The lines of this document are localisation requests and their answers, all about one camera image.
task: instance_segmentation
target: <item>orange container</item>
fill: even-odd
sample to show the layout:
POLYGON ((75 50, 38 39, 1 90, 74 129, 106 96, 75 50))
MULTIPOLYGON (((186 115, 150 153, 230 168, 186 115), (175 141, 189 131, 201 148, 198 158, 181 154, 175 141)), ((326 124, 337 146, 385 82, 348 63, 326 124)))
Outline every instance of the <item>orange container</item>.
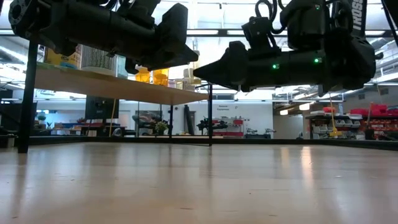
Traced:
POLYGON ((150 83, 150 72, 147 68, 139 69, 139 73, 136 75, 136 81, 150 83))
POLYGON ((168 86, 169 85, 169 70, 160 69, 154 71, 154 84, 168 86))

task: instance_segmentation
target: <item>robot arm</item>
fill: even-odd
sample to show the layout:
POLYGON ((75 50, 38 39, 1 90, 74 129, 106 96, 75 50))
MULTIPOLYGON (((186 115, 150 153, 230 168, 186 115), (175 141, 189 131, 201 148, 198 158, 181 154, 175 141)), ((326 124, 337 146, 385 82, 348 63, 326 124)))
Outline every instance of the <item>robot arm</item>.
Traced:
POLYGON ((282 28, 272 22, 277 0, 256 4, 256 17, 242 26, 251 48, 230 42, 222 58, 198 68, 194 76, 235 90, 262 86, 314 84, 320 95, 331 89, 363 87, 376 72, 374 49, 364 37, 367 0, 292 0, 280 13, 282 28), (268 5, 262 17, 258 5, 268 5), (333 5, 330 16, 330 4, 333 5), (272 34, 287 29, 289 48, 283 52, 272 34))
POLYGON ((186 65, 198 55, 186 45, 188 9, 174 5, 159 25, 151 16, 160 0, 13 0, 9 22, 14 33, 71 55, 77 44, 125 56, 126 70, 186 65))

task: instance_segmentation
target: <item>wooden floor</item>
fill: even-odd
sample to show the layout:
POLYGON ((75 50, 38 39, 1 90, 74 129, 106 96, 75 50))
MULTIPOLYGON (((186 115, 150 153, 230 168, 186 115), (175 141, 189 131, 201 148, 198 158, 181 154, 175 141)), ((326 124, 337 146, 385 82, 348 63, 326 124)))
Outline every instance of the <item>wooden floor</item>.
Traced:
POLYGON ((394 223, 398 152, 78 143, 0 152, 0 223, 394 223))

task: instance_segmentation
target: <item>yellow container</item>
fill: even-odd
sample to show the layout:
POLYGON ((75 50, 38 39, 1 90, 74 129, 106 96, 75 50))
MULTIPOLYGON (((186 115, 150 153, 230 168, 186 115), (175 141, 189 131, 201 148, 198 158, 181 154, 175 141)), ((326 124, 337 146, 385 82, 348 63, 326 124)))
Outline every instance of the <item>yellow container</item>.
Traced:
POLYGON ((168 86, 169 85, 169 70, 160 69, 154 71, 154 84, 168 86))
POLYGON ((80 69, 81 45, 77 45, 76 52, 69 57, 61 54, 56 54, 52 49, 46 47, 44 51, 44 63, 80 69))
POLYGON ((139 73, 136 75, 136 81, 150 83, 150 72, 147 68, 139 69, 139 73))

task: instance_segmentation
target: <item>potted plant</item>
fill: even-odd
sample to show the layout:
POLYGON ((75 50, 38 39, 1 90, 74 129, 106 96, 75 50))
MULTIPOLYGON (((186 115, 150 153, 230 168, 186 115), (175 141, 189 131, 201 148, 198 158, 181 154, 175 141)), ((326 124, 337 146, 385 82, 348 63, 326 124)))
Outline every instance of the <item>potted plant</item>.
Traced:
POLYGON ((40 124, 43 124, 46 117, 44 115, 38 115, 37 119, 39 120, 40 124))
POLYGON ((164 131, 167 129, 167 124, 163 121, 156 123, 155 130, 158 135, 164 135, 164 131))

